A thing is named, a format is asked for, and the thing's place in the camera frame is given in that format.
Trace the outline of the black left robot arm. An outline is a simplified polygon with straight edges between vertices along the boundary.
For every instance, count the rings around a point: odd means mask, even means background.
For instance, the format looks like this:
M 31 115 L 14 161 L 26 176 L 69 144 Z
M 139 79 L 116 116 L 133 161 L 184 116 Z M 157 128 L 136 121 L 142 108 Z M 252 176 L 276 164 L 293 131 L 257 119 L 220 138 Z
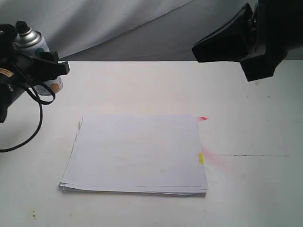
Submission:
M 29 87 L 33 79 L 26 75 L 31 58 L 17 52 L 14 41 L 17 31 L 13 25 L 0 26 L 0 122 L 5 122 L 8 108 Z

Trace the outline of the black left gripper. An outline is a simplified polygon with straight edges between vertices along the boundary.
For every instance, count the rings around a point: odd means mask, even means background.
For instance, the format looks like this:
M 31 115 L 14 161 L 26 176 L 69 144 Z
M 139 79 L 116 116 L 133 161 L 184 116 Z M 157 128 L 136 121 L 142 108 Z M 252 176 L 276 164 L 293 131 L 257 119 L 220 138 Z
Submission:
M 17 51 L 7 51 L 7 69 L 13 73 L 7 77 L 7 84 L 13 87 L 35 86 L 70 72 L 67 61 L 59 63 L 57 52 L 40 52 L 39 57 L 33 57 Z

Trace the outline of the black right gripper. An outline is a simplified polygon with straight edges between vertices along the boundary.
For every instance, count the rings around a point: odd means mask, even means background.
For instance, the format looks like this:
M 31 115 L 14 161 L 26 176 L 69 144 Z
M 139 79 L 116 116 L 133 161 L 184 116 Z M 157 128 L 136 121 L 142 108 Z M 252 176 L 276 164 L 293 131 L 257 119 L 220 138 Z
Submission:
M 241 62 L 247 81 L 273 76 L 289 51 L 303 46 L 303 2 L 259 0 L 257 26 L 253 15 L 244 4 L 229 22 L 193 46 L 195 59 Z

